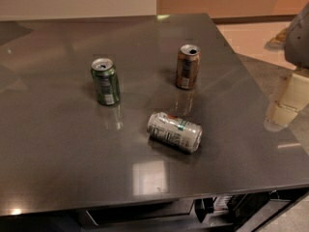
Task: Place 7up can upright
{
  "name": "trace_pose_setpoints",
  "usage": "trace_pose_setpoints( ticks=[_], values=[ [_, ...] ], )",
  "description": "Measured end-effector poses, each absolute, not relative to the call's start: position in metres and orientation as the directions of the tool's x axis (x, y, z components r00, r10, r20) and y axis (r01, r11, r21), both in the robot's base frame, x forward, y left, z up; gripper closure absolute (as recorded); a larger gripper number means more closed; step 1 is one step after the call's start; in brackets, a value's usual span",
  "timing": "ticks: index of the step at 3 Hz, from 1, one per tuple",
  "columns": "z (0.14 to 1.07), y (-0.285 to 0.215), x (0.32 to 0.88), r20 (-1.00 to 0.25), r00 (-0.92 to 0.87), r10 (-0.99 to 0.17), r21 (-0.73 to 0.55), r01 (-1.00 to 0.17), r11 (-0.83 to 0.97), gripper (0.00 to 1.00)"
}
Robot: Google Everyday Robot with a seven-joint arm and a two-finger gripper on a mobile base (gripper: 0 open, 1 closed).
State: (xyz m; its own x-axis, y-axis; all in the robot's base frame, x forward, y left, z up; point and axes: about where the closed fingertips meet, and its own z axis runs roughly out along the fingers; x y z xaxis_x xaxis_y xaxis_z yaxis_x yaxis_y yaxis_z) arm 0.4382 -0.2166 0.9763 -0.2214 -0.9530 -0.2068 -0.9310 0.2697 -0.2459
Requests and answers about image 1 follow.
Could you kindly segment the beige taped gripper finger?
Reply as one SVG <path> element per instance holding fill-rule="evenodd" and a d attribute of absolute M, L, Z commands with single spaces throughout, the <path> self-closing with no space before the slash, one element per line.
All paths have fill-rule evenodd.
<path fill-rule="evenodd" d="M 269 109 L 269 120 L 287 127 L 297 114 L 309 103 L 309 70 L 295 69 L 281 81 Z"/>

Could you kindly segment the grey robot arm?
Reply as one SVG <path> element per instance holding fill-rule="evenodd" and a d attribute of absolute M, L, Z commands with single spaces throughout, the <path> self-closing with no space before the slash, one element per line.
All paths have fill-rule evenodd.
<path fill-rule="evenodd" d="M 267 114 L 267 119 L 280 127 L 287 127 L 309 103 L 309 3 L 292 20 L 284 52 L 295 69 L 280 80 Z"/>

